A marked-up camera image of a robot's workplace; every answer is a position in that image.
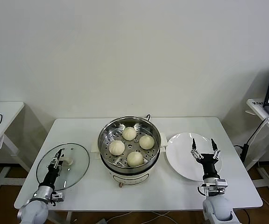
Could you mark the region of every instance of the white table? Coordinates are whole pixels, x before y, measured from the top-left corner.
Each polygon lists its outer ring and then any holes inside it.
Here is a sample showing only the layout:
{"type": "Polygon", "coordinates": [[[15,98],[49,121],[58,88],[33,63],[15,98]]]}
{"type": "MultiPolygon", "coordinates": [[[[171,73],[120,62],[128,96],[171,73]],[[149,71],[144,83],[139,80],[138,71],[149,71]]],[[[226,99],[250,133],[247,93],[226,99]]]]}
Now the white table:
{"type": "MultiPolygon", "coordinates": [[[[78,143],[88,152],[103,126],[112,119],[57,119],[30,170],[15,201],[19,209],[37,190],[36,167],[40,159],[53,147],[78,143]]],[[[213,138],[223,160],[220,173],[229,187],[225,197],[234,208],[262,206],[250,177],[238,157],[223,126],[217,118],[151,118],[151,122],[169,139],[182,132],[199,133],[213,138]]],[[[200,182],[180,176],[169,165],[165,153],[161,153],[149,179],[134,186],[118,187],[101,160],[90,153],[90,166],[85,176],[74,186],[63,191],[65,200],[53,211],[156,211],[201,210],[204,197],[197,192],[200,182]]]]}
{"type": "MultiPolygon", "coordinates": [[[[19,149],[15,144],[5,135],[5,131],[16,118],[18,113],[24,107],[23,102],[0,102],[0,114],[3,115],[2,122],[0,124],[0,148],[3,143],[7,145],[7,150],[10,155],[26,170],[30,170],[30,162],[19,156],[19,149]]],[[[5,178],[10,170],[10,167],[4,167],[0,173],[0,186],[1,185],[19,185],[24,182],[22,178],[5,178]]]]}
{"type": "MultiPolygon", "coordinates": [[[[264,101],[263,99],[247,100],[247,105],[261,120],[264,120],[265,118],[269,117],[269,113],[267,113],[263,108],[263,101],[264,101]]],[[[257,147],[253,150],[253,152],[246,157],[244,163],[246,170],[249,170],[255,163],[257,163],[259,159],[268,151],[268,149],[269,149],[269,133],[265,136],[263,140],[261,140],[259,144],[257,144],[257,147]]],[[[255,186],[269,188],[269,175],[264,170],[264,168],[258,168],[257,170],[263,177],[263,179],[255,180],[254,181],[255,186]]]]}

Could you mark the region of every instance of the pot handle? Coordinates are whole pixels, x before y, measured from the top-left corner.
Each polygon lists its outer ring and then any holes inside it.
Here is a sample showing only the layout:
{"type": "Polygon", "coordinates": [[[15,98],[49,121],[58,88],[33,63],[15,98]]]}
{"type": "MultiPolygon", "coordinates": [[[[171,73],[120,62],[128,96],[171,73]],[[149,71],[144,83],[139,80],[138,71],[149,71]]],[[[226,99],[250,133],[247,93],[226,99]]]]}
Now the pot handle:
{"type": "Polygon", "coordinates": [[[167,137],[166,137],[166,134],[161,132],[160,133],[161,135],[161,152],[165,152],[166,151],[166,147],[168,146],[168,141],[167,141],[167,137]]]}
{"type": "Polygon", "coordinates": [[[92,145],[91,145],[91,153],[94,153],[94,158],[96,160],[100,160],[100,154],[99,154],[99,149],[98,149],[98,138],[96,138],[93,142],[92,142],[92,145]]]}

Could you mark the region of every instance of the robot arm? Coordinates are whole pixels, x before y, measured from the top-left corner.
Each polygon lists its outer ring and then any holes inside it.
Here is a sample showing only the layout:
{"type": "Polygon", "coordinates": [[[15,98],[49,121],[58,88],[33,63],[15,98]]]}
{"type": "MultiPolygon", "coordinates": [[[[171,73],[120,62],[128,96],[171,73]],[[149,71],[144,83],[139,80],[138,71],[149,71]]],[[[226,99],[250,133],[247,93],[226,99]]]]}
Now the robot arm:
{"type": "Polygon", "coordinates": [[[57,193],[55,189],[55,181],[62,169],[63,161],[60,160],[64,155],[60,149],[48,166],[48,173],[46,174],[42,183],[39,184],[38,190],[33,194],[33,197],[19,209],[18,219],[21,224],[43,224],[45,223],[49,209],[47,204],[62,202],[64,200],[62,193],[57,193]]]}
{"type": "Polygon", "coordinates": [[[224,198],[223,194],[228,186],[225,179],[221,179],[215,169],[216,162],[219,161],[217,145],[211,139],[213,154],[200,154],[197,151],[196,142],[193,139],[191,154],[198,163],[203,166],[203,181],[201,187],[204,188],[206,199],[203,201],[203,214],[205,220],[212,224],[239,224],[230,202],[224,198]]]}

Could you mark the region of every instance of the white plate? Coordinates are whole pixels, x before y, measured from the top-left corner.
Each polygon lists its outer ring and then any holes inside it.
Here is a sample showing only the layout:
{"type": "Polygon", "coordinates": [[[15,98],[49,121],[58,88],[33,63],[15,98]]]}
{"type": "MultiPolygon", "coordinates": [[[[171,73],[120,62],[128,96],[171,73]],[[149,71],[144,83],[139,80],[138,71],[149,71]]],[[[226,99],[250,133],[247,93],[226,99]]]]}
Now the white plate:
{"type": "MultiPolygon", "coordinates": [[[[210,139],[196,133],[180,133],[173,136],[166,148],[166,155],[170,165],[183,177],[193,181],[203,181],[203,167],[191,154],[192,139],[195,139],[198,152],[212,153],[213,149],[210,139]]],[[[222,169],[222,159],[215,164],[219,173],[222,169]]]]}

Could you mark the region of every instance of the glass lid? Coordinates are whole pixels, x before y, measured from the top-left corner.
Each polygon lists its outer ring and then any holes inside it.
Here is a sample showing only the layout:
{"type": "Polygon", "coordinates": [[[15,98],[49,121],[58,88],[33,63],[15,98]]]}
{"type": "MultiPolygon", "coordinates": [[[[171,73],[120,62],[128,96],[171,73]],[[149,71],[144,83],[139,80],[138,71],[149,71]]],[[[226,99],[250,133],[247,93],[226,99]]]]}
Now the glass lid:
{"type": "Polygon", "coordinates": [[[36,177],[38,183],[43,182],[48,172],[48,165],[60,149],[62,149],[60,161],[62,160],[63,163],[55,182],[55,190],[67,189],[76,184],[85,175],[90,164],[89,153],[81,145],[66,143],[56,146],[45,154],[37,166],[36,177]]]}

